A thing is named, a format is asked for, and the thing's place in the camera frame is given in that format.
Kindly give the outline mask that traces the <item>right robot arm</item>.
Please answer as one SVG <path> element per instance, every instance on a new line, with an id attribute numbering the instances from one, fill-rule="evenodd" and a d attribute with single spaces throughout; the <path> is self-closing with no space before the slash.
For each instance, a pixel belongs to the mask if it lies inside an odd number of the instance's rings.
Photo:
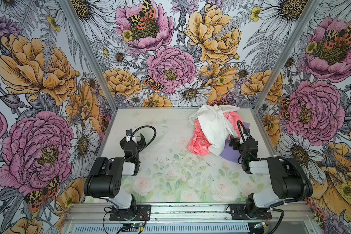
<path id="1" fill-rule="evenodd" d="M 230 204 L 227 213 L 233 220 L 271 219 L 271 211 L 285 203 L 310 197 L 313 187 L 296 159 L 258 158 L 258 141 L 232 138 L 229 146 L 240 152 L 240 163 L 247 174 L 268 175 L 270 186 L 247 196 L 243 204 Z"/>

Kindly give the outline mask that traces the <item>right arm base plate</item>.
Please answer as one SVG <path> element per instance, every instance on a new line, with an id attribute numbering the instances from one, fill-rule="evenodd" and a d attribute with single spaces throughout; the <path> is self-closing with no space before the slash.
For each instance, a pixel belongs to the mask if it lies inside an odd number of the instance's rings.
<path id="1" fill-rule="evenodd" d="M 272 219 L 272 214 L 269 209 L 256 207 L 248 208 L 248 206 L 243 203 L 229 204 L 225 212 L 231 215 L 232 220 Z"/>

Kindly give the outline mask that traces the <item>purple cloth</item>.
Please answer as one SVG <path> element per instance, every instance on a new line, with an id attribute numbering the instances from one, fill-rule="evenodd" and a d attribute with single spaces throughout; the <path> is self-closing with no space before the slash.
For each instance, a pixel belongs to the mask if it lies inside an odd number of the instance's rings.
<path id="1" fill-rule="evenodd" d="M 246 127 L 244 126 L 244 123 L 242 121 L 237 121 L 237 124 L 238 124 L 238 130 L 239 130 L 239 133 L 241 134 L 241 136 L 234 137 L 233 135 L 229 135 L 227 140 L 225 141 L 225 148 L 220 156 L 228 161 L 241 164 L 242 157 L 246 157 L 248 154 L 247 153 L 248 151 L 247 150 L 244 150 L 244 151 L 234 150 L 232 147 L 229 146 L 231 138 L 233 138 L 233 137 L 234 138 L 244 138 L 242 130 L 246 129 Z"/>

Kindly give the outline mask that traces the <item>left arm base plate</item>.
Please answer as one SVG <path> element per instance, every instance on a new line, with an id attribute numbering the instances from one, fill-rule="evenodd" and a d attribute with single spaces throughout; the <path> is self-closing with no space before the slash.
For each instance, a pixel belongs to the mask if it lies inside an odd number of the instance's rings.
<path id="1" fill-rule="evenodd" d="M 110 221 L 148 221 L 151 217 L 151 205 L 136 205 L 128 209 L 113 210 Z"/>

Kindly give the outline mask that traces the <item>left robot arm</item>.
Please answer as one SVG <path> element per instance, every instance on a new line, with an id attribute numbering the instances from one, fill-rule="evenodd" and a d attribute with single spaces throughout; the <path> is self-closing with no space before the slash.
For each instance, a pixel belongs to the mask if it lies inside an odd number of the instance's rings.
<path id="1" fill-rule="evenodd" d="M 138 213 L 136 199 L 121 188 L 124 176 L 135 176 L 139 172 L 139 150 L 145 146 L 145 137 L 124 137 L 120 146 L 125 156 L 122 158 L 97 158 L 84 184 L 86 196 L 103 199 L 112 203 L 111 218 L 132 220 Z"/>

